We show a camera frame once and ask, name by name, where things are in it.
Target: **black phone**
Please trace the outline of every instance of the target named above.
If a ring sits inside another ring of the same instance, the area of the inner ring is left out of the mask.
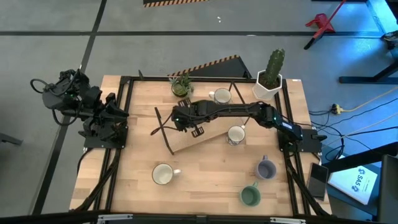
[[[324,201],[328,168],[312,163],[307,187],[312,197]]]

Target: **red object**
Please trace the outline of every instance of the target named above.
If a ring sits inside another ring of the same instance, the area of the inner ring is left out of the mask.
[[[325,28],[325,32],[335,32],[335,30],[334,30],[333,26],[331,25],[331,23],[329,22],[329,24],[328,24],[328,17],[326,16],[325,13],[317,14],[315,16],[315,19],[311,20],[305,26],[309,27],[313,23],[316,23],[317,26],[319,27],[319,29],[322,29],[322,28],[326,27]]]
[[[318,38],[318,36],[319,36],[319,35],[322,35],[323,32],[326,31],[327,29],[332,29],[333,32],[335,31],[334,28],[331,26],[330,21],[334,18],[334,16],[335,16],[336,13],[338,12],[338,10],[342,7],[342,5],[343,5],[346,1],[347,1],[347,0],[342,0],[342,1],[340,2],[340,4],[337,6],[337,9],[333,12],[333,14],[330,16],[329,19],[327,19],[327,16],[325,15],[325,13],[321,13],[321,14],[317,14],[317,15],[315,16],[315,19],[314,19],[313,21],[307,23],[307,24],[310,24],[310,25],[311,25],[311,24],[313,24],[314,22],[316,22],[317,25],[318,25],[318,27],[319,27],[319,30],[313,35],[312,38],[314,38],[314,39]],[[326,22],[321,22],[321,19],[320,19],[320,18],[322,18],[322,20],[327,19],[327,21],[326,21]]]

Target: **gray floor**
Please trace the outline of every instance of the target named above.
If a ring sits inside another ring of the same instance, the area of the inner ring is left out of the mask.
[[[91,30],[100,0],[44,1],[0,0],[0,31],[5,30]],[[387,31],[398,29],[392,14],[385,13],[383,0],[371,0]],[[315,14],[328,15],[336,2],[211,0],[195,4],[144,9],[140,1],[108,1],[99,27],[101,31],[228,30],[311,31],[304,24]],[[347,3],[333,20],[337,31],[379,32],[367,6]],[[252,75],[264,69],[272,50],[286,51],[281,74],[303,80],[310,110],[327,110],[332,103],[354,108],[393,88],[392,85],[341,85],[339,76],[373,76],[392,61],[377,37],[324,37],[310,50],[303,50],[309,37],[242,36],[108,36],[97,37],[86,74],[92,85],[103,75],[166,75],[177,70],[238,54]],[[77,68],[88,37],[0,37],[0,132],[24,140],[21,147],[0,144],[0,217],[28,214],[48,162],[58,127],[40,95],[29,86],[31,78],[57,81],[61,70]],[[353,113],[331,116],[329,123],[373,108],[398,97],[398,91]],[[337,124],[343,134],[373,124],[396,112],[397,102],[360,117]],[[313,117],[324,123],[326,117]],[[374,127],[398,123],[398,117]],[[82,154],[83,138],[77,134],[81,122],[69,127],[55,170],[44,213],[65,212]],[[336,137],[330,136],[325,143]],[[398,139],[397,130],[358,136],[369,147]],[[346,152],[366,148],[346,141]],[[369,215],[331,199],[339,217],[364,220]]]

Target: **yellow and black stripe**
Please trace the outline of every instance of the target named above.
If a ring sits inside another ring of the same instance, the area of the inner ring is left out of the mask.
[[[144,7],[156,7],[156,6],[170,6],[176,4],[185,4],[185,3],[193,3],[193,2],[204,2],[209,0],[170,0],[170,1],[158,1],[144,4]]]
[[[215,60],[213,62],[209,62],[209,63],[206,63],[204,65],[199,65],[199,66],[195,66],[193,68],[185,69],[183,71],[174,72],[173,74],[168,74],[167,76],[168,77],[176,77],[176,76],[182,75],[184,73],[190,73],[190,72],[193,72],[195,70],[199,70],[201,68],[205,68],[205,67],[208,67],[210,65],[216,65],[218,63],[225,62],[227,60],[231,60],[231,59],[234,59],[234,58],[240,58],[240,56],[239,55],[232,55],[232,56],[229,56],[229,57],[221,58],[219,60]]]

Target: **small potted plant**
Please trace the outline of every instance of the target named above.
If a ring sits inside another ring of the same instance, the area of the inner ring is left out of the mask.
[[[257,74],[253,87],[254,97],[258,100],[271,100],[282,88],[282,75],[279,74],[285,59],[285,50],[277,49],[271,54],[267,69]]]
[[[193,92],[189,73],[181,74],[179,77],[169,78],[169,80],[172,84],[172,92],[175,96],[183,98]]]

